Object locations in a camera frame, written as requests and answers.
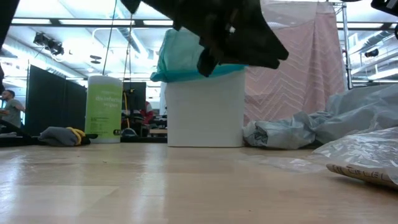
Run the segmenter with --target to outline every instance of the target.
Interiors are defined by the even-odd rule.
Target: metal pole
[[[346,71],[347,71],[347,79],[348,79],[348,89],[353,88],[353,79],[351,76],[351,62],[349,60],[349,43],[348,43],[348,26],[347,26],[347,4],[344,2],[342,6],[343,12],[343,25],[344,25],[344,45],[346,48]]]

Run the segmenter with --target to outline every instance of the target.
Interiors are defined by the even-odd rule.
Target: plastic bag
[[[398,128],[345,136],[313,153],[355,166],[383,168],[398,184]]]
[[[153,73],[153,82],[184,82],[204,79],[197,70],[199,56],[203,47],[199,45],[199,37],[189,30],[166,32],[160,48],[157,72]],[[218,65],[210,78],[219,77],[244,69],[244,65]]]

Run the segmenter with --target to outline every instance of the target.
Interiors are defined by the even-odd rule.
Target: pink fabric
[[[329,96],[344,91],[343,60],[334,14],[274,31],[290,55],[280,68],[246,70],[245,124],[324,110]]]

